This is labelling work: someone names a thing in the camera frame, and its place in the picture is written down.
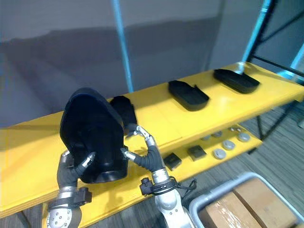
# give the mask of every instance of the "round metal puck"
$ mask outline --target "round metal puck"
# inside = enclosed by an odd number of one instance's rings
[[[224,159],[226,157],[226,152],[222,149],[215,149],[213,155],[216,159]]]
[[[222,146],[225,150],[228,150],[228,151],[231,151],[235,148],[235,144],[230,141],[230,140],[225,140],[223,143],[222,143]]]
[[[212,136],[215,137],[215,138],[219,138],[219,137],[222,136],[222,134],[223,134],[223,132],[222,132],[222,131],[219,131],[219,132],[213,133]]]
[[[240,133],[238,134],[237,139],[241,142],[248,142],[250,140],[250,135],[247,133]]]
[[[202,137],[201,140],[206,141],[206,140],[208,140],[210,137],[211,137],[211,135],[207,135],[207,136],[205,136],[205,137]]]

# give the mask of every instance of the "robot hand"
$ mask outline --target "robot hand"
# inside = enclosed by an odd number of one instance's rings
[[[59,195],[48,205],[48,228],[78,227],[81,220],[79,207],[91,202],[92,194],[88,188],[77,190],[77,181],[94,158],[95,152],[92,152],[82,163],[74,167],[73,157],[69,151],[61,155],[57,170]]]
[[[133,135],[144,137],[148,147],[148,154],[143,157],[125,148],[121,149],[126,158],[152,173],[153,183],[149,178],[142,179],[142,194],[155,195],[156,207],[163,214],[167,227],[193,228],[193,221],[187,209],[181,205],[181,196],[176,190],[179,184],[173,177],[169,177],[155,139],[141,126],[134,124],[128,127]]]

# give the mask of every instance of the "plastic crate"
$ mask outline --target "plastic crate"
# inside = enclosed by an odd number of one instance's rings
[[[270,184],[268,183],[262,176],[258,175],[254,172],[245,172],[233,180],[229,180],[217,188],[211,190],[209,194],[201,195],[194,200],[189,205],[189,213],[193,219],[194,224],[198,228],[204,228],[202,222],[199,219],[198,213],[204,209],[207,205],[213,203],[217,199],[224,196],[226,193],[232,191],[236,186],[250,180],[252,178],[259,178],[268,188],[277,195],[278,198],[294,213],[294,215],[298,218],[297,223],[303,223],[304,217]]]

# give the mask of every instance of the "gray wall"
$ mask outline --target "gray wall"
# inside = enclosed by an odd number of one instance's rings
[[[240,61],[262,5],[261,0],[120,2],[135,90]],[[291,14],[301,0],[290,2]],[[1,126],[58,112],[80,87],[105,97],[127,93],[109,0],[1,3]],[[290,48],[295,53],[297,45]],[[268,52],[284,60],[285,49],[277,49],[270,45]]]

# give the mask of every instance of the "blue metal rod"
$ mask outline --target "blue metal rod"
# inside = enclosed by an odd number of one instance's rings
[[[113,10],[114,10],[115,19],[116,19],[116,29],[117,29],[117,33],[118,33],[119,43],[120,43],[120,47],[122,50],[125,79],[127,81],[129,93],[131,93],[131,92],[134,92],[134,89],[133,89],[132,75],[131,75],[130,62],[129,62],[129,56],[128,56],[128,48],[127,48],[126,39],[124,36],[124,25],[123,25],[123,20],[122,20],[122,14],[120,11],[120,4],[119,4],[119,0],[111,0],[111,3],[112,3]]]

